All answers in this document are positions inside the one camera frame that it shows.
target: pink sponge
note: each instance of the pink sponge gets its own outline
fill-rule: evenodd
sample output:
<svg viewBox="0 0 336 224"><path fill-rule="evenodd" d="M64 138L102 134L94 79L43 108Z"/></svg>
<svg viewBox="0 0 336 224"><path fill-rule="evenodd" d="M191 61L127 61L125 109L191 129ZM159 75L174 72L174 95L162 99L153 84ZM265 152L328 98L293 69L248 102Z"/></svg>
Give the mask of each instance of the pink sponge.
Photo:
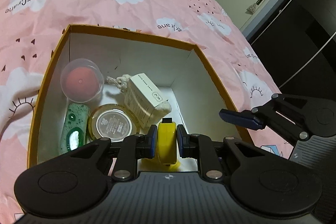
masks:
<svg viewBox="0 0 336 224"><path fill-rule="evenodd" d="M79 67L67 75L64 93L72 101L86 102L97 94L99 88L95 72L88 67Z"/></svg>

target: gray gripper base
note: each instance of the gray gripper base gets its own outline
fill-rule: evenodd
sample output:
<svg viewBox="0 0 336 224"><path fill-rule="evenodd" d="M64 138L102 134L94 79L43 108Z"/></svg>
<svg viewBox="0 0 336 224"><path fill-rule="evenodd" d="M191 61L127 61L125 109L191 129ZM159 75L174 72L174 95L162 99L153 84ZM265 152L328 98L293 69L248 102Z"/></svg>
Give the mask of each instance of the gray gripper base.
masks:
<svg viewBox="0 0 336 224"><path fill-rule="evenodd" d="M328 223L336 210L336 136L298 141L290 160L312 168L322 179L323 192L314 215Z"/></svg>
<svg viewBox="0 0 336 224"><path fill-rule="evenodd" d="M19 224L320 224L312 215L267 219L241 208L222 184L202 180L198 173L141 172L132 182L117 183L95 208L67 219L25 215Z"/></svg>

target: pink blanket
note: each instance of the pink blanket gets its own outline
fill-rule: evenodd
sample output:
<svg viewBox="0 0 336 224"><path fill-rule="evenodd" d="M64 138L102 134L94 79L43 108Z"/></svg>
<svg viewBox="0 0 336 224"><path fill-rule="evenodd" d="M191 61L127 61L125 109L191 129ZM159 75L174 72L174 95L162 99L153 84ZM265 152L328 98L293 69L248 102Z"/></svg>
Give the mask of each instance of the pink blanket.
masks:
<svg viewBox="0 0 336 224"><path fill-rule="evenodd" d="M0 223L22 213L13 192L26 168L31 118L43 74L71 23L127 28L196 43L238 110L279 92L241 32L215 0L0 0ZM283 157L292 147L269 129L255 145Z"/></svg>

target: round container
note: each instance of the round container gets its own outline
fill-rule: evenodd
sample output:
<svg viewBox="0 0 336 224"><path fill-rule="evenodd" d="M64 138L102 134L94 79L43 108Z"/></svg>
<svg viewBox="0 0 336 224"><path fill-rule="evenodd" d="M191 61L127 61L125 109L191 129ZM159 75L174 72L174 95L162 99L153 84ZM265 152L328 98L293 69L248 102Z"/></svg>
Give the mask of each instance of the round container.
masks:
<svg viewBox="0 0 336 224"><path fill-rule="evenodd" d="M80 58L65 66L60 77L65 96L75 103L86 103L103 90L104 77L95 63Z"/></svg>
<svg viewBox="0 0 336 224"><path fill-rule="evenodd" d="M138 119L126 107L107 104L92 112L88 119L88 131L92 139L108 137L120 142L125 137L140 132Z"/></svg>

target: box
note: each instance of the box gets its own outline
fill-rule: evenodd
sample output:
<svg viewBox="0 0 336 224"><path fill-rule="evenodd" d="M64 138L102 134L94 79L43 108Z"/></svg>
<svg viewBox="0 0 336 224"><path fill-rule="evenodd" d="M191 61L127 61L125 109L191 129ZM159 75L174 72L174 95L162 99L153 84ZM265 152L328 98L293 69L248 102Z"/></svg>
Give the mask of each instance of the box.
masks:
<svg viewBox="0 0 336 224"><path fill-rule="evenodd" d="M236 108L197 45L128 30L69 25L39 91L29 137L28 167L59 155L69 104L61 90L60 74L77 58L92 60L104 77L145 73L168 98L172 112L167 116L176 124L184 124L189 134L205 134L213 141L234 136L252 143L245 128L220 119L222 108ZM104 85L99 105L123 102L124 95L115 86Z"/></svg>

